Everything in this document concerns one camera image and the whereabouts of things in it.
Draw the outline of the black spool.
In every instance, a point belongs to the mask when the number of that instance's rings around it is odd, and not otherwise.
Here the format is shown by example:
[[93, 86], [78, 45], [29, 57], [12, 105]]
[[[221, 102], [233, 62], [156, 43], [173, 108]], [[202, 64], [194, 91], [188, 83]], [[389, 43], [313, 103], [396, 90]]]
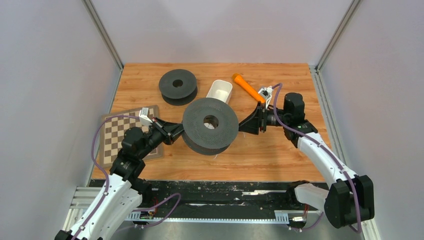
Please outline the black spool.
[[233, 109], [210, 97], [191, 102], [184, 110], [182, 125], [185, 144], [205, 156], [225, 151], [239, 132], [239, 121]]
[[183, 106], [195, 99], [198, 93], [196, 76], [186, 69], [173, 69], [159, 80], [158, 88], [163, 100], [173, 106]]

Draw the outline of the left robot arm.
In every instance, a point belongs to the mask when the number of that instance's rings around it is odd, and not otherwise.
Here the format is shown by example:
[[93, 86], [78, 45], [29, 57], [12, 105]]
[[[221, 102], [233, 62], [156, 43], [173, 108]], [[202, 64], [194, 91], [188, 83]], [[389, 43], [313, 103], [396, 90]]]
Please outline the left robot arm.
[[122, 148], [101, 190], [83, 216], [69, 230], [60, 230], [55, 239], [109, 240], [130, 213], [152, 203], [152, 185], [139, 177], [146, 166], [144, 158], [162, 143], [172, 145], [184, 127], [156, 117], [140, 121], [148, 131], [131, 127], [124, 132]]

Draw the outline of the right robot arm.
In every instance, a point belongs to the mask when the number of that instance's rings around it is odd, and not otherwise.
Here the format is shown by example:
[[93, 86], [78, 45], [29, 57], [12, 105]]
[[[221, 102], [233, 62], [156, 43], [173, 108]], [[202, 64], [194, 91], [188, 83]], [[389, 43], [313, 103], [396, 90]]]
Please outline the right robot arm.
[[292, 182], [285, 195], [290, 208], [311, 206], [325, 213], [330, 224], [337, 229], [374, 218], [373, 181], [367, 175], [360, 176], [351, 170], [328, 148], [318, 130], [305, 118], [301, 94], [287, 93], [282, 109], [265, 107], [259, 102], [239, 124], [239, 131], [258, 135], [268, 126], [283, 127], [285, 137], [309, 158], [328, 186], [323, 189], [306, 180]]

